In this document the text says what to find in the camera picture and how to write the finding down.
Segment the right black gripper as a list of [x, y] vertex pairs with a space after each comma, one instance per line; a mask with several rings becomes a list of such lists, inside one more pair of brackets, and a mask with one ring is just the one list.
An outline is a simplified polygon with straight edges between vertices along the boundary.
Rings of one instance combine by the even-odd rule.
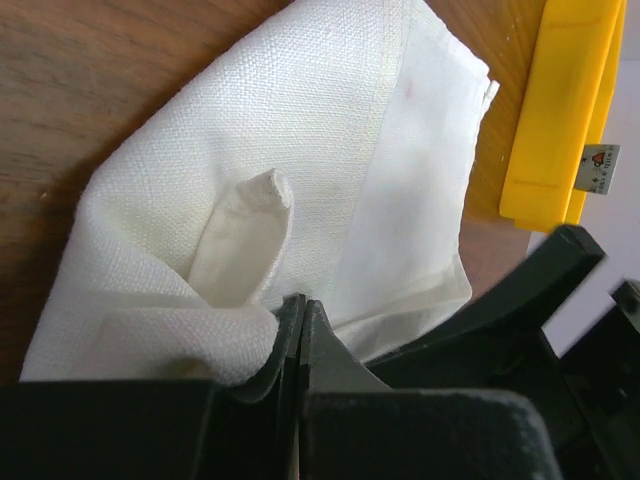
[[507, 390], [543, 417], [567, 479], [639, 475], [639, 284], [564, 354], [543, 327], [604, 259], [582, 227], [557, 227], [483, 296], [421, 338], [369, 362], [395, 388]]

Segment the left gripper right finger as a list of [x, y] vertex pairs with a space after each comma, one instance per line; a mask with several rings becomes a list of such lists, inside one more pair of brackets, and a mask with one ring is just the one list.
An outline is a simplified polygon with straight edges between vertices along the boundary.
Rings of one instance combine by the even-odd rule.
[[302, 479], [559, 479], [544, 421], [513, 392], [394, 390], [306, 306], [299, 417]]

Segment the white cloth napkin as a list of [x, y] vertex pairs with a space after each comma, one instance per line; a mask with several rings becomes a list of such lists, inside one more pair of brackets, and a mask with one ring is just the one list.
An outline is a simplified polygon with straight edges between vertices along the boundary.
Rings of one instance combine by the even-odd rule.
[[422, 1], [296, 1], [93, 174], [24, 381], [252, 377], [291, 295], [359, 360], [454, 315], [488, 65]]

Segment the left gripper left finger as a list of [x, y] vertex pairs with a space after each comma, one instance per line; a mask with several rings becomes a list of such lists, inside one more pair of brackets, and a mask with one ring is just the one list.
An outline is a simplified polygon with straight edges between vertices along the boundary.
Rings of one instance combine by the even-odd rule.
[[267, 363], [211, 380], [27, 382], [1, 390], [5, 479], [290, 479], [306, 300], [277, 311]]

